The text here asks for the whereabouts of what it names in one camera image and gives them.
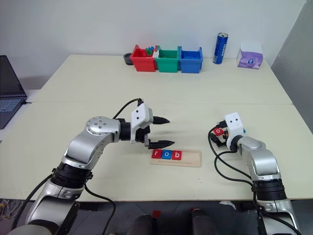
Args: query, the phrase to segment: soda can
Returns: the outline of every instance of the soda can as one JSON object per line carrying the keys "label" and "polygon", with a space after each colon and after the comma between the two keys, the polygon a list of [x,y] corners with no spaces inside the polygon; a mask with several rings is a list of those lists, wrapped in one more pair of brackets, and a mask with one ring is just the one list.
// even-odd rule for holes
{"label": "soda can", "polygon": [[214,56],[213,56],[213,63],[215,63],[215,64],[221,64],[222,63],[225,48],[226,48],[227,39],[228,39],[227,33],[219,33],[217,35],[216,47],[215,47],[215,52],[214,52]]}

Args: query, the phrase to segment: red bin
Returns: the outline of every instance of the red bin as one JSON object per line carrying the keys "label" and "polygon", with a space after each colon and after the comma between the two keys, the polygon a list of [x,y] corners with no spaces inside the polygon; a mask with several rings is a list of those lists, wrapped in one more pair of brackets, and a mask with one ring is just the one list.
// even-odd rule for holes
{"label": "red bin", "polygon": [[152,55],[147,55],[146,49],[135,46],[130,59],[137,71],[155,72],[157,65]]}

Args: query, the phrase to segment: table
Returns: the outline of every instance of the table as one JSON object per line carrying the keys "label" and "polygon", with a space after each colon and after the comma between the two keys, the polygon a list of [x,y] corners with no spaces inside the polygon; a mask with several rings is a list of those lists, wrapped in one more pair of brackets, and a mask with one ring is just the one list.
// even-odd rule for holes
{"label": "table", "polygon": [[291,104],[266,61],[259,70],[204,59],[199,74],[137,72],[121,56],[72,55],[34,101],[116,102],[132,98],[171,103]]}
{"label": "table", "polygon": [[[134,71],[122,57],[70,56],[0,144],[0,197],[24,199],[60,163],[89,118],[112,117],[128,100],[142,97],[154,115],[171,121],[153,125],[150,138],[175,141],[171,149],[200,150],[202,166],[151,165],[151,150],[143,144],[112,143],[88,182],[96,193],[116,201],[251,199],[248,186],[215,172],[207,142],[216,122],[238,112],[247,134],[264,141],[276,156],[288,197],[312,198],[313,135],[268,64],[248,70],[235,67],[235,59],[209,62],[204,60],[200,74],[148,73]],[[129,121],[133,109],[130,105],[120,117]],[[247,172],[238,155],[224,158]],[[101,201],[86,192],[79,200]]]}
{"label": "table", "polygon": [[[167,125],[152,126],[150,138],[176,141],[173,149],[200,150],[202,167],[150,165],[151,150],[140,143],[120,141],[105,148],[89,188],[116,201],[251,199],[247,185],[218,176],[207,142],[207,132],[216,121],[237,111],[247,134],[264,141],[276,156],[287,195],[312,198],[313,188],[307,186],[313,180],[313,137],[292,105],[207,104],[205,109],[202,104],[149,105],[155,115],[171,120]],[[86,120],[97,115],[111,117],[116,112],[113,104],[103,109],[99,106],[102,104],[32,104],[1,143],[0,197],[25,198],[60,163],[67,145],[82,131]],[[131,109],[121,117],[129,120]],[[225,159],[247,172],[239,155],[230,154]],[[236,172],[220,167],[230,177],[238,177]],[[101,201],[85,192],[79,200]]]}

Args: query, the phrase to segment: tissue box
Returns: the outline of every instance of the tissue box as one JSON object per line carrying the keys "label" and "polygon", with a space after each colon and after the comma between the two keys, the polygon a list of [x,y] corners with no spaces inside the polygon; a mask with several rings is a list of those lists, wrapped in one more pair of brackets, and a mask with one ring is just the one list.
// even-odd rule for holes
{"label": "tissue box", "polygon": [[263,61],[261,45],[257,42],[243,42],[237,58],[238,67],[259,69]]}

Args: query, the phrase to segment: blue bin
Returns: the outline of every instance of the blue bin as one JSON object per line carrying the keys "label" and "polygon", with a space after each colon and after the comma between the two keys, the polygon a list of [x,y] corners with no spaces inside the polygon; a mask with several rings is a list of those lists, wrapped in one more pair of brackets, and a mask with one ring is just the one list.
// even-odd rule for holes
{"label": "blue bin", "polygon": [[182,50],[179,46],[179,67],[181,72],[199,73],[202,67],[202,48],[198,51]]}

